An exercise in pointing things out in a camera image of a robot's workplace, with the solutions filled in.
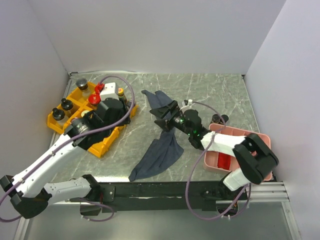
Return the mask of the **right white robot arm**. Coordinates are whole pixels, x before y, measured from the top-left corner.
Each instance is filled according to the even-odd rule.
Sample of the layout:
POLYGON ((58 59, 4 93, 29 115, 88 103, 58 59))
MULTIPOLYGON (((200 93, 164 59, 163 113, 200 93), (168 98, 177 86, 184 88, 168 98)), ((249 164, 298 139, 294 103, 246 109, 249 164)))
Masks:
POLYGON ((238 168, 232 170, 219 186, 220 196, 231 199, 240 187, 247 184, 259 185, 279 164, 269 146, 256 133, 235 136, 227 135, 221 129, 209 130, 202 125, 197 110, 182 110, 177 101, 149 111, 157 119, 155 123, 168 132, 177 128, 189 136, 196 149, 218 152, 234 157, 238 168))

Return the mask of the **green label sauce bottle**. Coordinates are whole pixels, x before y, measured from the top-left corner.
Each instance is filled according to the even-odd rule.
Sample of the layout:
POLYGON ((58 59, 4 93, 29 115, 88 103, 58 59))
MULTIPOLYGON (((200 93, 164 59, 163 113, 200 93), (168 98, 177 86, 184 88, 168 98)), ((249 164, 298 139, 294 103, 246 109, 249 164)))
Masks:
POLYGON ((118 88, 118 98, 120 101, 122 101, 125 105, 127 104, 128 100, 127 97, 125 95, 124 89, 119 87, 118 88))

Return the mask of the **black lid spice jar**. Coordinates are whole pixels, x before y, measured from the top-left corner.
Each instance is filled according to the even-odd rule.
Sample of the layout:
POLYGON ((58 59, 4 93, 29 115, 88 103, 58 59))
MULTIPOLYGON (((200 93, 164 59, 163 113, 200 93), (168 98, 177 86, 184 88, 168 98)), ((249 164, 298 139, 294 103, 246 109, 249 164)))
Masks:
POLYGON ((76 86, 82 92, 82 96, 87 99, 91 95, 91 90, 88 85, 88 81, 85 78, 80 78, 76 81, 76 86))

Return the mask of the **black cap salt grinder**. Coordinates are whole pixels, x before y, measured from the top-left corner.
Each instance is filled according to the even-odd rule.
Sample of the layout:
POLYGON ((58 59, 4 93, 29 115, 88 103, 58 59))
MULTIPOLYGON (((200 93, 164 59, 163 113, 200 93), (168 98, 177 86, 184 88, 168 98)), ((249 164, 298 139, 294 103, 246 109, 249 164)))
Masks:
POLYGON ((71 100, 66 99, 66 98, 62 98, 61 99, 61 107, 68 117, 71 117, 73 115, 74 104, 71 100))

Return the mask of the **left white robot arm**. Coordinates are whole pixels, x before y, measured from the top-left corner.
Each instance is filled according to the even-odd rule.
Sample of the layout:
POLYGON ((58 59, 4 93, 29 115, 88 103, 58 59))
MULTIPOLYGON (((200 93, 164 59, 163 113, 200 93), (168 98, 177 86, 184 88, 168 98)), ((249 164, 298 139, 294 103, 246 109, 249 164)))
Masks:
POLYGON ((20 216, 34 218, 49 205, 64 200, 100 199, 101 185, 90 174, 64 182, 50 181, 75 153, 87 151, 109 137, 115 127, 129 124, 134 106, 134 101, 106 98, 97 109, 83 117, 74 117, 56 143, 27 169, 14 176, 2 177, 0 185, 20 216))

